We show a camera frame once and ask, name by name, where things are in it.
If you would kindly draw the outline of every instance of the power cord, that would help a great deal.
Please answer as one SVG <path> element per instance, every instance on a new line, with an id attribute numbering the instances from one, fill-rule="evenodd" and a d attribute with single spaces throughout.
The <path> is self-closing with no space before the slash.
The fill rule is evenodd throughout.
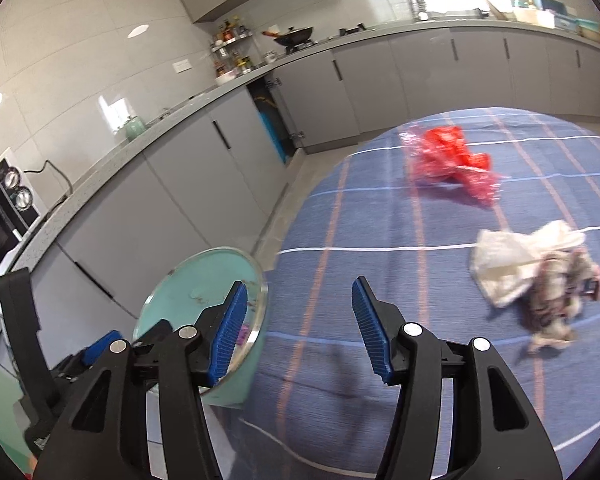
<path id="1" fill-rule="evenodd" d="M 56 170 L 61 176 L 62 178 L 64 178 L 64 180 L 66 181 L 67 185 L 69 186 L 69 195 L 72 195 L 74 193 L 74 186 L 72 186 L 71 181 L 68 179 L 68 177 L 60 170 L 58 170 L 58 167 L 52 163 L 49 159 L 45 160 L 45 163 L 42 165 L 42 168 L 40 170 L 27 170 L 24 171 L 24 173 L 42 173 L 43 171 L 45 171 L 46 165 L 50 165 L 54 170 Z"/>

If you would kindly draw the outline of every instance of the plaid tablecloth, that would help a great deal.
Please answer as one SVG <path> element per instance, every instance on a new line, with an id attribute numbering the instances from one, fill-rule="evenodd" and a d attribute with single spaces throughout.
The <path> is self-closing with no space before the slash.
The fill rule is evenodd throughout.
<path id="1" fill-rule="evenodd" d="M 530 233 L 555 219 L 586 231 L 600 264 L 600 138 L 548 116 L 487 108 L 417 123 L 458 124 L 506 176 L 493 209 L 458 187 L 411 189 L 395 132 L 347 157 L 305 201 L 269 275 L 266 346 L 243 412 L 221 420 L 237 451 L 231 478 L 374 478 L 398 388 L 373 375 L 350 304 L 355 277 L 439 338 L 484 336 L 514 371 L 554 443 L 564 475 L 600 436 L 600 302 L 573 325 L 578 341 L 526 355 L 515 307 L 495 311 L 468 272 L 480 229 Z M 440 453 L 446 471 L 451 389 Z"/>

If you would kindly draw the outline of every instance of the microwave oven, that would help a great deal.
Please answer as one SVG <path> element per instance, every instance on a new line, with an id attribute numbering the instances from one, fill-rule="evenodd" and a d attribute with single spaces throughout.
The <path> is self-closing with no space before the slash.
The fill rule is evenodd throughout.
<path id="1" fill-rule="evenodd" d="M 11 150 L 0 157 L 0 264 L 46 213 Z"/>

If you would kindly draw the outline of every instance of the kitchen counter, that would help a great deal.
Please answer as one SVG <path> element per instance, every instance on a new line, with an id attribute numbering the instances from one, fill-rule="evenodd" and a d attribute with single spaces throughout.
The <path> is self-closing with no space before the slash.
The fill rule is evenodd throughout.
<path id="1" fill-rule="evenodd" d="M 53 214 L 39 229 L 35 236 L 32 236 L 27 241 L 26 247 L 23 248 L 20 255 L 13 262 L 11 268 L 19 269 L 23 267 L 29 267 L 29 269 L 33 270 L 39 263 L 42 256 L 51 246 L 53 241 L 56 240 L 57 236 L 64 230 L 74 216 L 76 216 L 78 211 L 80 211 L 80 209 L 83 208 L 83 206 L 96 194 L 96 192 L 110 179 L 112 179 L 112 177 L 118 171 L 124 168 L 133 158 L 139 155 L 139 153 L 141 153 L 143 150 L 147 149 L 149 145 L 154 143 L 158 138 L 163 136 L 174 126 L 199 110 L 202 110 L 202 108 L 212 104 L 229 92 L 232 92 L 235 89 L 247 85 L 251 81 L 265 76 L 267 73 L 276 68 L 292 63 L 296 60 L 318 54 L 325 50 L 344 46 L 346 44 L 405 32 L 414 32 L 418 30 L 469 27 L 492 27 L 541 32 L 543 34 L 558 36 L 560 38 L 576 41 L 587 46 L 600 49 L 599 43 L 595 43 L 562 30 L 536 27 L 519 22 L 500 22 L 497 20 L 434 20 L 419 23 L 405 23 L 401 25 L 385 25 L 378 26 L 374 30 L 366 30 L 351 34 L 349 36 L 344 36 L 342 38 L 335 38 L 333 40 L 316 44 L 313 47 L 290 54 L 289 56 L 285 56 L 270 65 L 257 68 L 247 75 L 240 76 L 219 88 L 215 88 L 193 98 L 185 105 L 166 116 L 163 120 L 160 120 L 158 123 L 149 127 L 147 131 L 145 131 L 145 133 L 143 133 L 137 139 L 133 140 L 132 142 L 121 144 L 119 147 L 112 150 L 112 152 L 105 156 L 96 165 L 96 167 L 92 169 L 91 174 L 76 187 L 75 192 L 64 203 L 58 206 L 56 211 L 53 212 Z"/>

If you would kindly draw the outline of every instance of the red plastic bag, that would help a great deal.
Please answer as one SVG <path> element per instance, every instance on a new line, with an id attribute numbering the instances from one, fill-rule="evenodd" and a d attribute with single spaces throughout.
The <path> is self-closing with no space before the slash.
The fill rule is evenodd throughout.
<path id="1" fill-rule="evenodd" d="M 412 180 L 456 180 L 484 205 L 492 206 L 497 200 L 500 176 L 491 171 L 491 156 L 471 153 L 462 128 L 443 126 L 424 131 L 409 126 L 400 129 L 402 147 L 411 159 Z"/>

